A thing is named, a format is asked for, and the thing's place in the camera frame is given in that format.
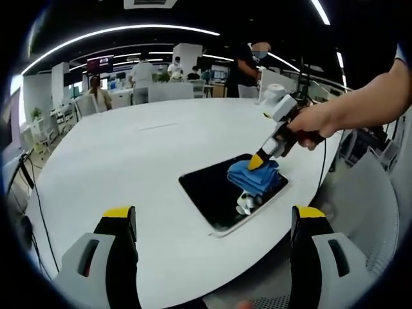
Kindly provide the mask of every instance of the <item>woman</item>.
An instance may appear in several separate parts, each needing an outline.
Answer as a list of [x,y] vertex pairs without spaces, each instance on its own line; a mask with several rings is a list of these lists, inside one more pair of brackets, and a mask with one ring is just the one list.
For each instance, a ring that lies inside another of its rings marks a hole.
[[101,113],[110,110],[112,108],[111,97],[106,90],[100,88],[100,77],[98,75],[90,79],[90,86],[89,94],[95,96],[98,112]]

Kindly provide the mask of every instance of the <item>white round table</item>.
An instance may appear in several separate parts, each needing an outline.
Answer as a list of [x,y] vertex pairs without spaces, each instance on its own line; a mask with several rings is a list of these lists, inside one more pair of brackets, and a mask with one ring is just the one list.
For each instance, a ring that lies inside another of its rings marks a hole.
[[[324,144],[298,145],[278,160],[290,185],[271,205],[218,238],[180,187],[190,172],[255,153],[274,129],[254,100],[165,101],[83,118],[62,140],[37,179],[58,264],[105,210],[136,207],[137,290],[143,308],[181,304],[238,277],[290,230],[293,205],[314,197]],[[326,176],[340,134],[327,141]],[[27,214],[44,264],[56,274],[37,197]]]

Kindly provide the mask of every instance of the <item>black shirt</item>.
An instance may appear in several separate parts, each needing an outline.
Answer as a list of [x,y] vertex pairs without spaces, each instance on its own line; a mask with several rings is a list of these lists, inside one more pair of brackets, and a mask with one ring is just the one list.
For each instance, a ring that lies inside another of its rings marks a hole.
[[238,60],[243,60],[252,69],[258,71],[258,69],[256,68],[258,63],[254,60],[252,50],[250,50],[250,47],[247,44],[239,44],[233,46],[232,54],[234,62],[230,67],[230,73],[227,77],[226,85],[228,87],[232,85],[244,85],[248,87],[256,86],[256,79],[246,74],[238,67]]
[[197,74],[197,73],[189,73],[189,74],[187,74],[187,80],[194,80],[194,79],[200,79],[199,74]]

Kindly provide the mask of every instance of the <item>blue cloth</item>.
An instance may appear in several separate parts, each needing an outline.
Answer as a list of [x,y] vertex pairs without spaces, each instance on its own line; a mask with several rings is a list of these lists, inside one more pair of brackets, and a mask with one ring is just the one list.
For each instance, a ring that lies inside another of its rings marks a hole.
[[248,165],[248,160],[236,162],[229,167],[227,179],[253,197],[262,196],[280,182],[277,172],[279,164],[276,161],[271,160],[253,171],[249,171]]

